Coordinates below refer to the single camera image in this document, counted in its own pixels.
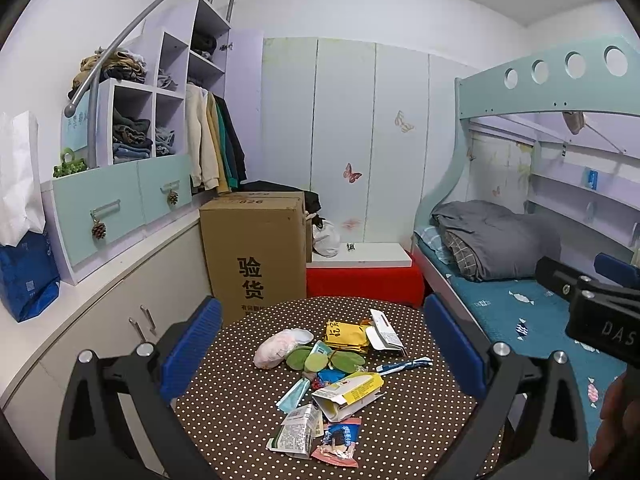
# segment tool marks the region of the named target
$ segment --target finger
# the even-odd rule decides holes
[[[597,470],[605,465],[607,458],[622,440],[620,426],[612,420],[603,420],[596,434],[596,443],[591,448],[591,466]]]
[[[640,430],[640,400],[634,400],[626,409],[625,416],[622,418],[622,427],[629,437]]]
[[[618,416],[618,410],[620,409],[624,398],[625,376],[626,372],[613,381],[609,389],[607,389],[607,393],[605,394],[604,401],[602,403],[602,409],[600,410],[600,418],[602,420]]]

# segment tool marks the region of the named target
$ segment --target blue shopping bag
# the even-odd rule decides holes
[[[27,231],[15,246],[0,246],[0,300],[16,321],[36,317],[60,291],[49,235]]]

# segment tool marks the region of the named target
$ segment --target gray pipe railing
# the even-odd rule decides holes
[[[71,98],[69,103],[65,106],[65,117],[73,117],[76,113],[76,108],[78,108],[78,103],[84,96],[85,92],[90,88],[89,92],[89,109],[88,109],[88,131],[87,131],[87,147],[88,147],[88,161],[87,165],[89,168],[95,168],[95,134],[96,134],[96,113],[98,109],[98,85],[100,83],[100,70],[105,62],[105,60],[113,54],[116,49],[120,46],[120,44],[126,39],[126,37],[133,32],[133,30],[142,23],[153,10],[156,9],[158,5],[160,5],[165,0],[155,0],[151,5],[149,5],[145,10],[140,12],[136,18],[124,28],[124,30],[118,35],[118,37],[113,40],[107,49],[102,53],[100,59],[96,62],[94,67],[89,72],[87,78],[82,82],[82,84],[76,90],[76,93]],[[210,4],[213,3],[213,0],[207,0]],[[231,13],[234,8],[234,1],[229,0],[229,5],[226,10],[226,20],[228,22],[231,21]]]

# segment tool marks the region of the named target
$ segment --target brown tablecloth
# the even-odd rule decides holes
[[[386,313],[411,358],[430,357],[433,367],[385,376],[385,396],[355,414],[362,418],[354,455],[358,469],[268,451],[267,440],[285,416],[275,403],[301,375],[286,364],[255,368],[255,350],[285,328],[305,328],[322,338],[327,321],[359,323],[370,318],[370,308]],[[371,349],[367,366],[402,360],[395,352]],[[310,392],[301,405],[308,402]],[[423,478],[474,406],[458,389],[420,310],[359,298],[314,298],[274,306],[222,330],[176,412],[223,480],[397,480]],[[500,440],[481,472],[494,466],[499,446]]]

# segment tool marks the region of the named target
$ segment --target human hand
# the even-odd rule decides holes
[[[624,409],[624,380],[626,373],[620,375],[607,390],[600,411],[602,424],[596,434],[596,442],[591,448],[591,466],[597,470],[603,467],[614,448],[625,438],[632,437],[640,430],[640,399],[634,400]]]

